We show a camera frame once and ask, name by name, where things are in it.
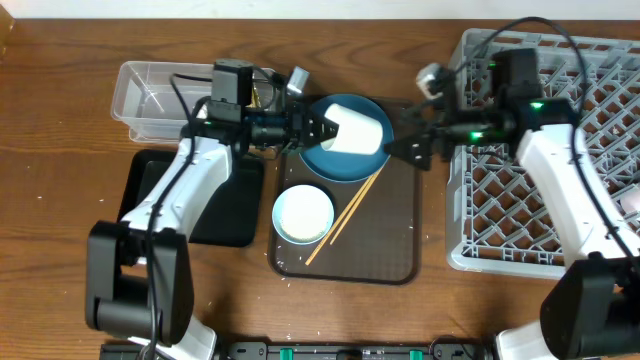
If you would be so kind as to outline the white cup green inside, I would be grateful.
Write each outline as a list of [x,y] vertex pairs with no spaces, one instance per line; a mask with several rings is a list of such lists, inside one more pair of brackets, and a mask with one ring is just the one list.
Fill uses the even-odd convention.
[[336,136],[320,144],[324,151],[367,156],[378,151],[384,130],[376,119],[339,104],[330,105],[324,117],[338,125]]

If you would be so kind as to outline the dark blue plate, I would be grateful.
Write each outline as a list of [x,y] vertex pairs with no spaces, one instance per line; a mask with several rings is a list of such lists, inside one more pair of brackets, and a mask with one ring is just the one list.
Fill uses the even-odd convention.
[[332,104],[369,116],[380,123],[383,138],[378,150],[372,155],[327,152],[320,146],[306,150],[300,157],[304,164],[316,175],[334,182],[355,182],[363,180],[381,169],[390,156],[384,145],[394,139],[394,131],[387,113],[369,98],[354,94],[326,96],[312,105],[314,111],[326,111]]

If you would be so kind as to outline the yellow green snack wrapper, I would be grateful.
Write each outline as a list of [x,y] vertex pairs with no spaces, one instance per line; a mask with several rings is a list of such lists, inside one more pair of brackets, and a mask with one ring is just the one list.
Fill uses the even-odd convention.
[[251,100],[251,107],[252,108],[259,108],[261,105],[260,103],[260,96],[258,94],[258,92],[256,90],[252,91],[252,100]]

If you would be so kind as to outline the white cup pink inside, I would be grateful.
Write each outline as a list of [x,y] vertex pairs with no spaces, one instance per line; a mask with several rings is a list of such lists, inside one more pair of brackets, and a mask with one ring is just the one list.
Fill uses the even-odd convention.
[[620,197],[620,205],[625,215],[640,211],[640,190],[634,187]]

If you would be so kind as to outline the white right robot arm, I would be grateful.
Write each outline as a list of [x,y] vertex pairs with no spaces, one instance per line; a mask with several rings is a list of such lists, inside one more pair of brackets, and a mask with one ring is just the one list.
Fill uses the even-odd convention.
[[505,144],[533,180],[561,242],[565,274],[538,320],[499,333],[497,359],[585,359],[639,350],[639,237],[603,186],[565,98],[547,98],[532,49],[492,57],[494,102],[465,110],[456,73],[434,63],[416,84],[436,118],[385,151],[422,170],[457,145]]

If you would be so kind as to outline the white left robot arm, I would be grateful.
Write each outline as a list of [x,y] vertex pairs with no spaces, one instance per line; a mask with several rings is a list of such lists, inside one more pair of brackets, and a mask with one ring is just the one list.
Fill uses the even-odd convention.
[[88,235],[85,321],[141,345],[140,359],[211,359],[217,335],[193,313],[188,252],[211,197],[250,147],[308,149],[336,135],[302,96],[309,74],[269,74],[247,61],[220,59],[211,93],[184,105],[186,124],[160,180],[117,223]]

